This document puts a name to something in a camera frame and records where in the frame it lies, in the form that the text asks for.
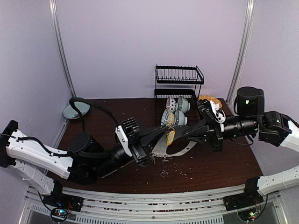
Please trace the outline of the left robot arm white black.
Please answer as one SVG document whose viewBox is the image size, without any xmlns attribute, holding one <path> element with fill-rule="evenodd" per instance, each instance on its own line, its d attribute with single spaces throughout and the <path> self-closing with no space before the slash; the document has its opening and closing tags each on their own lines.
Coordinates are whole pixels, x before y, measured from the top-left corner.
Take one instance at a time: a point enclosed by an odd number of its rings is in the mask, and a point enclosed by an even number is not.
<svg viewBox="0 0 299 224">
<path fill-rule="evenodd" d="M 38 138 L 24 135 L 18 122 L 11 120 L 0 134 L 0 165 L 14 169 L 23 180 L 57 207 L 67 203 L 62 184 L 46 177 L 37 168 L 44 168 L 63 179 L 79 185 L 91 185 L 135 161 L 146 167 L 149 155 L 172 125 L 141 129 L 134 118 L 124 120 L 115 128 L 119 141 L 106 150 L 88 131 L 75 136 L 68 150 L 44 145 Z"/>
</svg>

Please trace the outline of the key with yellow tag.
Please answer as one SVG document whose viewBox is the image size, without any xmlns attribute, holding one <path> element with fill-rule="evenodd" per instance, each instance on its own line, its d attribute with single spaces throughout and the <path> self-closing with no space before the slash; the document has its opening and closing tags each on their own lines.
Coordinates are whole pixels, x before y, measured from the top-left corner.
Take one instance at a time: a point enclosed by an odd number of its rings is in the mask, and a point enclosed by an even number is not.
<svg viewBox="0 0 299 224">
<path fill-rule="evenodd" d="M 174 139 L 175 139 L 175 134 L 176 134 L 176 131 L 175 131 L 174 128 L 172 128 L 172 129 L 169 131 L 169 133 L 167 134 L 167 141 L 166 141 L 167 146 L 170 146 L 170 145 L 173 143 L 173 141 L 174 141 Z"/>
</svg>

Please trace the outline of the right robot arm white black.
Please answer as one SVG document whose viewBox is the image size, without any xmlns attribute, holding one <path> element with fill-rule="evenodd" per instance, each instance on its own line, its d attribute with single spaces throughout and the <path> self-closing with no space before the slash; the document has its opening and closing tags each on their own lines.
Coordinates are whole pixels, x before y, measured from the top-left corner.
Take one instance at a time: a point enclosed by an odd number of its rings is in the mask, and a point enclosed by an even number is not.
<svg viewBox="0 0 299 224">
<path fill-rule="evenodd" d="M 198 143 L 207 144 L 213 151 L 222 150 L 224 140 L 237 137 L 258 136 L 259 141 L 282 146 L 294 151 L 299 150 L 299 125 L 291 117 L 277 111 L 265 111 L 264 91 L 251 86 L 237 90 L 234 102 L 234 116 L 223 123 L 215 121 L 217 113 L 207 100 L 199 100 L 197 107 L 203 119 L 182 133 L 182 137 Z M 277 190 L 298 185 L 299 168 L 293 167 L 269 176 L 250 178 L 242 193 L 224 197 L 229 206 L 249 206 L 256 201 L 262 202 L 263 196 Z"/>
</svg>

